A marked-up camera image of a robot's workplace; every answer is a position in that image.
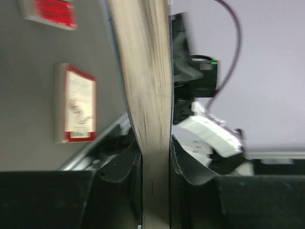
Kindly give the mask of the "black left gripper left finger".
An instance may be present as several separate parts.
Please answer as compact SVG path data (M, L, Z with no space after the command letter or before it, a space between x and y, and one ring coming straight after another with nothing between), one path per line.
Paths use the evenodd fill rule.
M141 153L130 143L83 171L2 172L3 229L135 229L141 222Z

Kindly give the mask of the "dark blue Nineteen Eighty-Four book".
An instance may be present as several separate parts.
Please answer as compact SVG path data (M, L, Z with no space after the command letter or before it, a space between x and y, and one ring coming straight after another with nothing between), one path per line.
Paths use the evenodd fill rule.
M142 152L142 226L167 229L173 74L168 3L111 0L130 121Z

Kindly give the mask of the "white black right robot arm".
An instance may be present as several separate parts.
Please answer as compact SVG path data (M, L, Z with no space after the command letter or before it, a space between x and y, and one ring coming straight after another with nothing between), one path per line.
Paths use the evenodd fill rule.
M243 164L244 139L241 129L228 128L210 113L210 103L203 106L197 98L211 101L219 93L218 61L203 55L191 55L184 14L172 16L174 72L173 124L192 132L211 149L205 167L219 175L231 174Z

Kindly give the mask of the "red Edward Tulane book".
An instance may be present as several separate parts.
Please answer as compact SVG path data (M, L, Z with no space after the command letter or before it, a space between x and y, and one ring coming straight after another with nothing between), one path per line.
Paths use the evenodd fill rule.
M57 143L96 138L97 83L94 76L69 63L55 70L54 138Z

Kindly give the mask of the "red treehouse book on table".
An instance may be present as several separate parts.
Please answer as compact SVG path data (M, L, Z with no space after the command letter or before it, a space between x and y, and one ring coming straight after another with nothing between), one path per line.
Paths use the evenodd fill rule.
M21 0L24 18L66 30L77 29L72 0Z

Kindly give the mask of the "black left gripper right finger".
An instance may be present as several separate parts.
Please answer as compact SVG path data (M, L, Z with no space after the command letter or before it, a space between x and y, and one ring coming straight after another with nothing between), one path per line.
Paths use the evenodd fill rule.
M303 176L221 176L189 155L176 138L170 165L173 229L305 226Z

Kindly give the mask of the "aluminium front rail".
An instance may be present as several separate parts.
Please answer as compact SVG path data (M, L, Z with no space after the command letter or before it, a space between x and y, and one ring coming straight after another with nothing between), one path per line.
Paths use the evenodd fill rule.
M99 133L94 141L88 142L84 148L73 155L58 171L86 170L95 160L96 152L104 142L107 142L110 138L122 136L130 127L128 114L124 113L109 127Z

